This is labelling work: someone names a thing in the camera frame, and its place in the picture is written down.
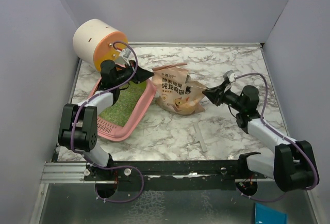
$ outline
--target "blue object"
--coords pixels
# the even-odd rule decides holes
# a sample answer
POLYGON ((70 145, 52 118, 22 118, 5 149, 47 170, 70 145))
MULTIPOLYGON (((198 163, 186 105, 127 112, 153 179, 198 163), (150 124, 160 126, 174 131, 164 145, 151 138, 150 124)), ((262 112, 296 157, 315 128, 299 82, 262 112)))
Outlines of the blue object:
POLYGON ((287 214, 256 203, 255 224, 286 224, 287 214))

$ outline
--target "bag handle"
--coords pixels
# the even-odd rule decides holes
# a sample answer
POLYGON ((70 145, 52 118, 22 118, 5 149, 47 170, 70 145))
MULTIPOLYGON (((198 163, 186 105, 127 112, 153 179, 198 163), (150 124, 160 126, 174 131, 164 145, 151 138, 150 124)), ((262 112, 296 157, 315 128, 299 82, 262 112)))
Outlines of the bag handle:
POLYGON ((162 70, 162 69, 173 68, 173 67, 178 67, 178 66, 186 66, 186 65, 188 65, 188 64, 184 63, 184 62, 180 62, 177 64, 170 64, 170 65, 165 65, 165 66, 161 66, 161 67, 155 67, 155 68, 152 68, 152 70, 158 71, 158 70, 162 70))

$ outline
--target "plastic bag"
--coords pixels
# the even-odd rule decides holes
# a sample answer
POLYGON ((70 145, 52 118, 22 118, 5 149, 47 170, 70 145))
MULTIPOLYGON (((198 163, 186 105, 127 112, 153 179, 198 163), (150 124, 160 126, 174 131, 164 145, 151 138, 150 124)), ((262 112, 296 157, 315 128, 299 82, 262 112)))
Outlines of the plastic bag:
POLYGON ((205 111, 199 102, 204 97, 202 91, 206 87, 197 81, 191 81, 187 69, 177 67, 184 65, 187 64, 153 68, 155 75, 152 82, 160 95, 156 103, 163 109, 181 115, 205 111))

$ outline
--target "white cylinder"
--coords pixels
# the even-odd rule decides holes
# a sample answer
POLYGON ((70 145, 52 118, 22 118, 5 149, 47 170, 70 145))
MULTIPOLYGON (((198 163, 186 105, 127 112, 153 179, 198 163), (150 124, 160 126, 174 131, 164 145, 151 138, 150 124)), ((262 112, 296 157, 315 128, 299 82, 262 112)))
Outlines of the white cylinder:
POLYGON ((100 71, 102 61, 115 60, 119 52, 110 44, 115 41, 127 43, 124 33, 98 19, 83 23, 73 36, 73 49, 82 60, 100 71))

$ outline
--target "pink litter box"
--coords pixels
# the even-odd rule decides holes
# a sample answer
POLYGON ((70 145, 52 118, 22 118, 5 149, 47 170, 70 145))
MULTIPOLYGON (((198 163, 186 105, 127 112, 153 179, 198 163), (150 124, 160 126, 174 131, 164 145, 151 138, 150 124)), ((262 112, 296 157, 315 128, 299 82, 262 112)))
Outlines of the pink litter box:
MULTIPOLYGON (((88 97, 91 97, 95 94, 101 78, 94 85, 92 91, 90 92, 88 97)), ((151 101, 153 100, 156 94, 156 87, 153 83, 147 79, 146 80, 146 88, 138 100, 132 114, 128 118, 126 124, 121 127, 114 123, 111 123, 101 117, 97 117, 97 134, 103 138, 106 138, 111 141, 122 141, 131 135, 135 127, 139 124, 144 114, 149 108, 151 101)))

